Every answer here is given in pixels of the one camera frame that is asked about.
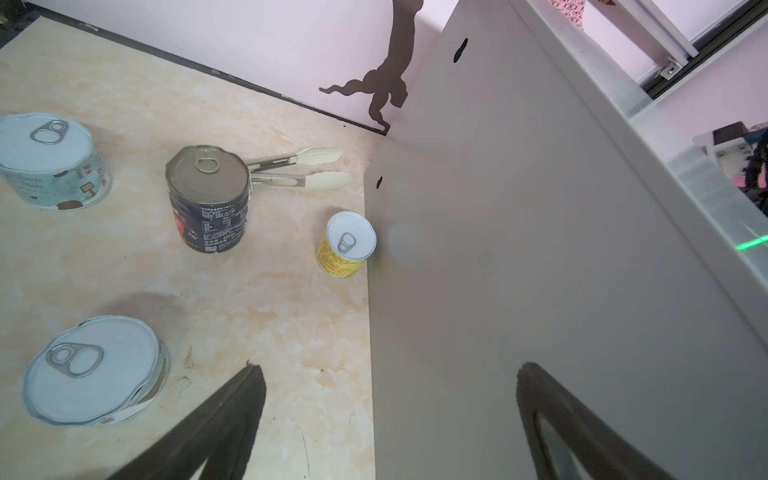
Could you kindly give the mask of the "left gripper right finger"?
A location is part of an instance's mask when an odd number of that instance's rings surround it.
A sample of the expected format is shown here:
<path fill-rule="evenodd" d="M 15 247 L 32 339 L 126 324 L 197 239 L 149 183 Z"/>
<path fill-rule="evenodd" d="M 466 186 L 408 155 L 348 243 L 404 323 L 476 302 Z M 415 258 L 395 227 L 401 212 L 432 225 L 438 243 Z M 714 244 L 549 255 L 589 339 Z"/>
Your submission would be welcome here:
<path fill-rule="evenodd" d="M 670 479 L 543 367 L 527 362 L 516 399 L 540 479 Z"/>

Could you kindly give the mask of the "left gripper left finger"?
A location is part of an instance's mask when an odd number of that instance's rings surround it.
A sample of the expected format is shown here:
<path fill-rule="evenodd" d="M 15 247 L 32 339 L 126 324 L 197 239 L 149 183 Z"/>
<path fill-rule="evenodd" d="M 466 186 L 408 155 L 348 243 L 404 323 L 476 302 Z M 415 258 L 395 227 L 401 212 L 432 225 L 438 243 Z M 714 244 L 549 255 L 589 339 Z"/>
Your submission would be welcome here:
<path fill-rule="evenodd" d="M 111 475 L 113 479 L 244 477 L 263 413 L 267 386 L 248 363 L 154 445 Z"/>

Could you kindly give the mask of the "dark navy tall can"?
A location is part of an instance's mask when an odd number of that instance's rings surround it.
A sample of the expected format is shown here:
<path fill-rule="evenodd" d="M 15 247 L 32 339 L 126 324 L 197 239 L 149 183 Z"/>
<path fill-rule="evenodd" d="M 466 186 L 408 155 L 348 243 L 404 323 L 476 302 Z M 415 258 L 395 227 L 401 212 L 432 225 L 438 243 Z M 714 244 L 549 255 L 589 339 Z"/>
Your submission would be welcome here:
<path fill-rule="evenodd" d="M 252 187 L 239 156 L 212 145 L 186 146 L 167 162 L 165 176 L 174 220 L 187 246 L 217 254 L 240 242 Z"/>

